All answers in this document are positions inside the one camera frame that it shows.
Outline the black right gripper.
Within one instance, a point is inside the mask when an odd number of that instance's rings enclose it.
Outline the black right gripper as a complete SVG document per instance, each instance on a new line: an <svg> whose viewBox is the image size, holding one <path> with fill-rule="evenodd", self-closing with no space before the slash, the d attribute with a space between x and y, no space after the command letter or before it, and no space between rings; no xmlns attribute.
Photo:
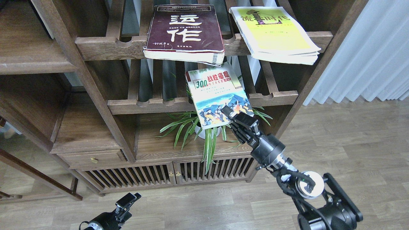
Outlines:
<svg viewBox="0 0 409 230"><path fill-rule="evenodd" d="M237 113L229 106L223 107L221 112L231 121L231 129L238 141L252 147L250 154L262 167L286 168L286 159L282 154L285 145L273 134L263 134L258 127L258 119L242 112Z"/></svg>

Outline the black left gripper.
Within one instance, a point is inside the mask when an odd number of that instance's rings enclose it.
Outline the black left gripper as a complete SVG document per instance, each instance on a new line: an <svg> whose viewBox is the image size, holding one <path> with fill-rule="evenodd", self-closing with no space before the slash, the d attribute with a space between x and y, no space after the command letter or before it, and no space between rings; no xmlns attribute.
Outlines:
<svg viewBox="0 0 409 230"><path fill-rule="evenodd" d="M141 198L139 193L128 193L120 198L112 212L103 212L88 223L88 230L120 230L124 223L132 216L129 208Z"/></svg>

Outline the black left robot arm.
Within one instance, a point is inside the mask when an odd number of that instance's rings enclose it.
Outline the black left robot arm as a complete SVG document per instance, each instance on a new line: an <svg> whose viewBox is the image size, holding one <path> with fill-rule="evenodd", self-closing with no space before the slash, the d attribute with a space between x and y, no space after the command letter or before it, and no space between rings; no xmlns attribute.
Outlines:
<svg viewBox="0 0 409 230"><path fill-rule="evenodd" d="M88 227L86 230L120 230L121 226L132 216L129 213L130 207L142 196L139 193L128 193L119 199L115 205L116 209L112 212L103 212L91 221L83 221Z"/></svg>

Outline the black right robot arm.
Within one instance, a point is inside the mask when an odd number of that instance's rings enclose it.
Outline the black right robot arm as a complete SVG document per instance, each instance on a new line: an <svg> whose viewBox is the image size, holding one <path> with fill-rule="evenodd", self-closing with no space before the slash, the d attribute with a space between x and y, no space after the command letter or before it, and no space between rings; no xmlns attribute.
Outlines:
<svg viewBox="0 0 409 230"><path fill-rule="evenodd" d="M259 121L228 106L222 113L241 144L252 147L251 156L275 177L285 195L292 198L298 210L301 230L354 230L363 214L329 173L299 171L283 154L285 145L273 134L264 134Z"/></svg>

